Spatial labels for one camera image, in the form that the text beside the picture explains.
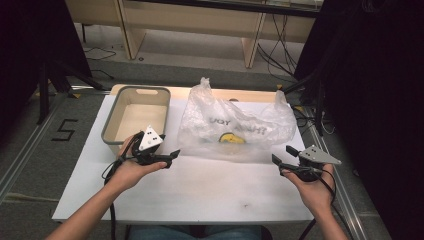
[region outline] beige storage bin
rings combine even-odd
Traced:
[[[165,133],[171,93],[166,88],[126,86],[119,90],[102,131],[102,139],[117,154],[124,140],[151,125]]]

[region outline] jeans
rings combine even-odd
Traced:
[[[205,237],[190,234],[189,226],[131,226],[129,240],[260,240],[261,226],[206,226]]]

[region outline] person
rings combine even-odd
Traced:
[[[122,154],[130,140],[131,137],[125,140],[118,156]],[[147,174],[164,167],[166,167],[165,162],[140,166],[131,160],[124,161],[109,182],[72,214],[67,221],[50,233],[46,239],[87,239],[121,193],[134,187]],[[324,170],[332,173],[332,165],[325,165]],[[295,174],[286,170],[283,170],[283,174],[299,190],[303,203],[314,215],[324,238],[347,239],[331,213],[331,194],[325,186],[319,181],[305,183]],[[328,173],[323,173],[323,179],[330,186],[334,186]],[[205,229],[207,237],[205,239],[259,240],[261,239],[260,231],[260,226],[207,226]],[[129,238],[132,240],[140,236],[142,239],[197,239],[190,235],[187,226],[136,226],[131,231]]]

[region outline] white table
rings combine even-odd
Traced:
[[[115,156],[103,143],[101,131],[114,99],[109,95],[103,101],[52,217],[55,221],[68,219],[103,186],[101,175]],[[184,99],[171,99],[163,154],[178,149],[176,133],[185,104]],[[267,105],[239,103],[253,112]],[[287,144],[305,149],[299,130]],[[294,185],[279,175],[271,153],[286,163],[297,163],[285,152],[285,144],[237,160],[204,159],[182,151],[170,169],[145,176],[116,200],[116,219],[126,224],[265,224],[312,219]],[[109,212],[102,219],[110,219]]]

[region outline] plastic bag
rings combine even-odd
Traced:
[[[296,127],[296,118],[281,91],[276,92],[275,103],[256,116],[230,101],[216,99],[209,79],[202,78],[190,91],[178,144],[181,149],[207,148],[236,154],[290,141]]]

